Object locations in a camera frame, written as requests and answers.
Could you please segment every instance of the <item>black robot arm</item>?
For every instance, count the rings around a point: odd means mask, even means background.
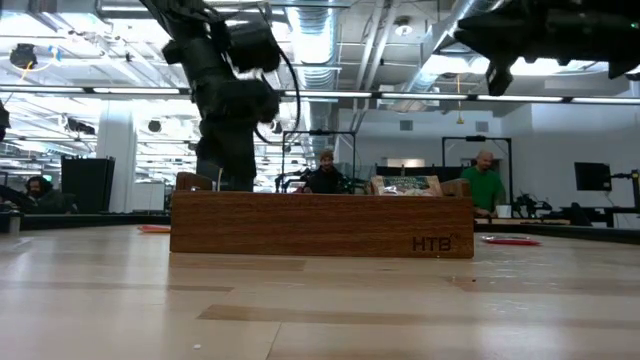
[[[197,0],[140,1],[172,38],[162,49],[167,63],[182,64],[189,81],[202,119],[198,161],[222,167],[228,190],[252,191],[253,132],[259,122],[273,121],[280,98],[266,81],[239,80],[233,68],[240,73],[278,68],[282,50],[269,24],[228,27],[229,17]]]

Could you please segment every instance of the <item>wooden box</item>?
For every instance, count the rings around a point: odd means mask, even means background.
[[[473,257],[470,198],[176,191],[171,251]]]

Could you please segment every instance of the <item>green shirt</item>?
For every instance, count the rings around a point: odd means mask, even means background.
[[[493,211],[504,196],[504,186],[500,176],[494,171],[487,170],[481,173],[474,166],[465,169],[461,177],[469,180],[473,206],[477,208]]]

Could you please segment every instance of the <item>red object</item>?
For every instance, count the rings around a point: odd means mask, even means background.
[[[171,232],[171,226],[142,225],[138,230],[150,234],[168,234]]]
[[[540,245],[539,241],[535,240],[525,240],[525,239],[491,239],[484,240],[487,244],[495,244],[495,245],[520,245],[520,246],[538,246]]]

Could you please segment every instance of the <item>pillar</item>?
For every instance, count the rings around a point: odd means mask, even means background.
[[[96,157],[112,157],[116,161],[110,212],[128,213],[133,210],[138,136],[132,111],[133,106],[129,101],[102,101]]]

